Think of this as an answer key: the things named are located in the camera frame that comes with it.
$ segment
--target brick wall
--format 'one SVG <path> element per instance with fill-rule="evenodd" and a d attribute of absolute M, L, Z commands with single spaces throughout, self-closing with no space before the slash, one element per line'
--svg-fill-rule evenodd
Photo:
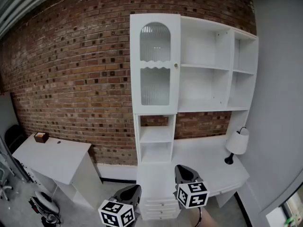
<path fill-rule="evenodd" d="M 251 0 L 48 0 L 1 40 L 3 87 L 28 135 L 46 131 L 89 142 L 96 162 L 136 164 L 129 70 L 134 13 L 179 13 L 256 33 Z M 224 134 L 229 117 L 179 113 L 176 138 Z"/>

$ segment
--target gray wall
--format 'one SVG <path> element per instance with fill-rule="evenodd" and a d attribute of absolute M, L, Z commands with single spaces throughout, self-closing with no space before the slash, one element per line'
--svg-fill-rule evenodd
<path fill-rule="evenodd" d="M 253 1 L 258 75 L 246 123 L 249 146 L 240 160 L 263 210 L 303 170 L 303 0 Z"/>

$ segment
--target white desk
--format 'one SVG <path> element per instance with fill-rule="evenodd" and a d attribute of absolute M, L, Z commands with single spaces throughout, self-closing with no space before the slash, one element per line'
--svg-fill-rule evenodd
<path fill-rule="evenodd" d="M 14 152 L 42 191 L 52 193 L 56 184 L 75 203 L 97 209 L 102 182 L 90 160 L 91 144 L 49 138 L 37 143 L 32 134 Z"/>
<path fill-rule="evenodd" d="M 233 157 L 232 165 L 224 162 L 230 155 L 225 142 L 225 135 L 174 140 L 171 163 L 140 163 L 137 184 L 142 187 L 140 210 L 143 219 L 178 216 L 178 203 L 173 195 L 176 191 L 175 166 L 178 164 L 196 170 L 206 181 L 210 196 L 217 197 L 220 207 L 225 204 L 249 178 L 237 156 Z"/>

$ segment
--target black lamp base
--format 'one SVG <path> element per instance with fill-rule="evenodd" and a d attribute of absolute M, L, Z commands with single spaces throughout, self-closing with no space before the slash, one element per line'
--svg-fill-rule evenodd
<path fill-rule="evenodd" d="M 224 161 L 225 161 L 226 164 L 231 165 L 231 164 L 233 163 L 233 159 L 232 159 L 233 155 L 234 155 L 234 154 L 231 153 L 229 157 L 225 158 Z"/>

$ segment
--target glass cabinet door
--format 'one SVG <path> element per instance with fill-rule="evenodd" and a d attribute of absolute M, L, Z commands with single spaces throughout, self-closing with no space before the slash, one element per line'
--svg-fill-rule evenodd
<path fill-rule="evenodd" d="M 180 15 L 131 15 L 130 41 L 133 112 L 177 113 Z"/>

